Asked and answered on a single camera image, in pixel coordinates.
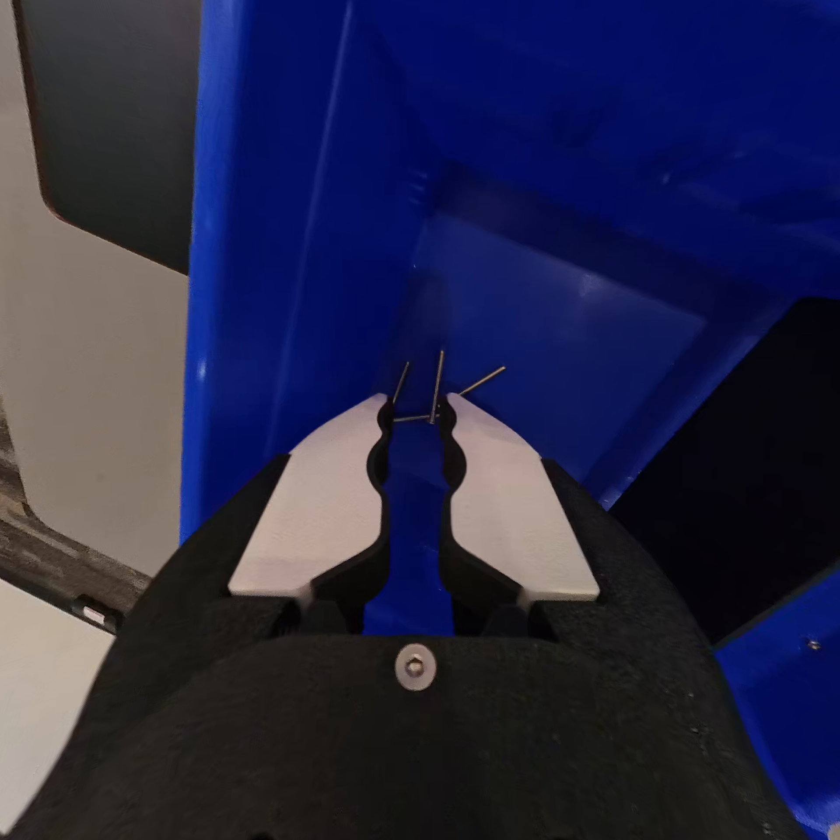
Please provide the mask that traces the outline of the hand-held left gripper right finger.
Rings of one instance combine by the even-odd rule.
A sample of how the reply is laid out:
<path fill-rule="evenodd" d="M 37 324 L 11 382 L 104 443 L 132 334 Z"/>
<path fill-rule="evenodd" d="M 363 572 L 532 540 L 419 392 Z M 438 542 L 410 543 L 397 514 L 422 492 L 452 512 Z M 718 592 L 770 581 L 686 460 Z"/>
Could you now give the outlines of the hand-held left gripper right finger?
<path fill-rule="evenodd" d="M 594 604 L 601 587 L 539 453 L 464 396 L 438 408 L 446 492 L 438 574 L 457 616 Z"/>

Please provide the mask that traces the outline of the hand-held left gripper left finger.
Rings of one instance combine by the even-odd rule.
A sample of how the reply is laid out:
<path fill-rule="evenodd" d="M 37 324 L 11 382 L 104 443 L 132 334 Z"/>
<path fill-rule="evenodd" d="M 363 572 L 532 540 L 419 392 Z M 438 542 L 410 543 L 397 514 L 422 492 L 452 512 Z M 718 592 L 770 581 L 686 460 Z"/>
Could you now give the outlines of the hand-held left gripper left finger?
<path fill-rule="evenodd" d="M 390 571 L 392 399 L 376 393 L 291 450 L 227 588 L 362 613 Z"/>

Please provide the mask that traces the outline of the blue divided parts bin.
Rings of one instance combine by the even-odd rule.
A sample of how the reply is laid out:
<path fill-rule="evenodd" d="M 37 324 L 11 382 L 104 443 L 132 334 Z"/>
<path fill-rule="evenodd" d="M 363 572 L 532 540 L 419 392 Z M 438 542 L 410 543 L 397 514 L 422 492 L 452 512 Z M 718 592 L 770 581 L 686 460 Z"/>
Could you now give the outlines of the blue divided parts bin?
<path fill-rule="evenodd" d="M 199 838 L 838 837 L 838 568 L 721 645 L 611 507 L 838 300 L 838 2 L 203 2 L 182 536 L 375 392 L 544 459 L 601 595 L 457 616 L 395 423 L 363 634 L 213 666 Z M 809 638 L 822 648 L 806 646 Z"/>

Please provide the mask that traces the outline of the black bin divider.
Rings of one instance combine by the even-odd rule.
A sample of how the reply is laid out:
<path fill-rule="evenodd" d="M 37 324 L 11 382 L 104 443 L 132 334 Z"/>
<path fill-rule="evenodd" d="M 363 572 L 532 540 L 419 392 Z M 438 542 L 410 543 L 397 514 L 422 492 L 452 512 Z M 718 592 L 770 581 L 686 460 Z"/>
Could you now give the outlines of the black bin divider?
<path fill-rule="evenodd" d="M 796 302 L 610 512 L 714 645 L 837 570 L 838 300 Z"/>

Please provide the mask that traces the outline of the small black floor box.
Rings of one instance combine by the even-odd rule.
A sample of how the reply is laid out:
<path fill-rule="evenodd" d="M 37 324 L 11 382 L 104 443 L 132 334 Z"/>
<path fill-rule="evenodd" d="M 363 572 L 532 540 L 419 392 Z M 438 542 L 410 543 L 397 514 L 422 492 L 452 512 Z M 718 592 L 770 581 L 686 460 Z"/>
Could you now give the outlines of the small black floor box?
<path fill-rule="evenodd" d="M 70 601 L 69 609 L 80 620 L 111 635 L 116 635 L 124 622 L 122 612 L 88 594 L 81 594 L 73 598 Z"/>

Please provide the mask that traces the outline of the black foam pad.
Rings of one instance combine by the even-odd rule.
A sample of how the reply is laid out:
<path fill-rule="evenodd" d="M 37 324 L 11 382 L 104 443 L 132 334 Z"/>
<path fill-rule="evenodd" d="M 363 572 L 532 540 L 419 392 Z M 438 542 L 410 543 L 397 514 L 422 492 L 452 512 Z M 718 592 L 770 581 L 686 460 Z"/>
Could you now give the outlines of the black foam pad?
<path fill-rule="evenodd" d="M 45 204 L 63 222 L 187 275 L 203 3 L 12 9 Z"/>

